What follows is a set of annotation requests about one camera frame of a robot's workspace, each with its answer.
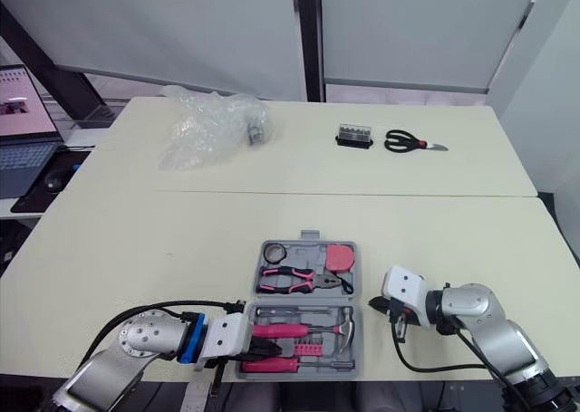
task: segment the black scissors handle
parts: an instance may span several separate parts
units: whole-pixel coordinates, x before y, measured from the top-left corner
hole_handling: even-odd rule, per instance
[[[414,137],[409,131],[403,129],[391,129],[387,131],[384,147],[392,152],[409,152],[414,149],[427,148],[425,140],[419,140]]]

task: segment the scissors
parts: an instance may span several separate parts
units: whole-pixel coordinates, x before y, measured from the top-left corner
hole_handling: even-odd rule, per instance
[[[438,143],[428,143],[419,140],[403,129],[391,129],[387,131],[384,147],[392,152],[409,152],[414,149],[431,149],[434,151],[449,151],[447,147]]]

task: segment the hammer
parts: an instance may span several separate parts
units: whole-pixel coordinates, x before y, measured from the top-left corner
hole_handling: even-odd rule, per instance
[[[344,341],[338,354],[343,353],[351,344],[354,336],[353,308],[343,306],[343,322],[335,326],[311,326],[309,324],[277,323],[254,325],[254,336],[259,338],[298,338],[310,333],[331,332],[344,336]]]

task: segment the screwdriver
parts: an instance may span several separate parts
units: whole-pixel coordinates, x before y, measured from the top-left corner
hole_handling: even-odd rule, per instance
[[[341,333],[340,326],[310,326],[309,324],[255,324],[254,336],[260,338],[298,338],[309,333],[331,332]]]
[[[256,315],[258,317],[283,317],[283,316],[295,316],[302,314],[329,314],[330,311],[326,309],[312,309],[312,310],[300,310],[298,308],[286,307],[286,308],[256,308]]]
[[[266,358],[256,362],[242,362],[242,370],[248,373],[296,373],[298,367],[326,367],[329,369],[353,369],[352,361],[300,362],[298,358]]]

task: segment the pink screwdriver handle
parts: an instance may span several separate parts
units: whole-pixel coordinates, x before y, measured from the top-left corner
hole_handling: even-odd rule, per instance
[[[256,362],[242,362],[242,370],[248,373],[296,373],[299,365],[298,358],[266,358]]]
[[[255,324],[254,336],[260,338],[297,338],[308,335],[307,324],[269,324],[267,326]]]

